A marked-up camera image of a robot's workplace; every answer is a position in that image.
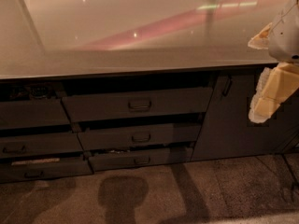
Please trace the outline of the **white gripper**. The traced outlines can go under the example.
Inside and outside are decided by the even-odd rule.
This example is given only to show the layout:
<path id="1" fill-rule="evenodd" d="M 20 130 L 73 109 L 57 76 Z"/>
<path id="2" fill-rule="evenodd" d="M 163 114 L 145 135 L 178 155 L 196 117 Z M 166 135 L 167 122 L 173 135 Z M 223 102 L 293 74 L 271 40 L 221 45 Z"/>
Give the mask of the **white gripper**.
<path id="1" fill-rule="evenodd" d="M 299 89 L 299 0 L 290 0 L 248 43 L 252 49 L 268 49 L 280 62 L 265 68 L 249 107 L 249 120 L 264 123 Z"/>

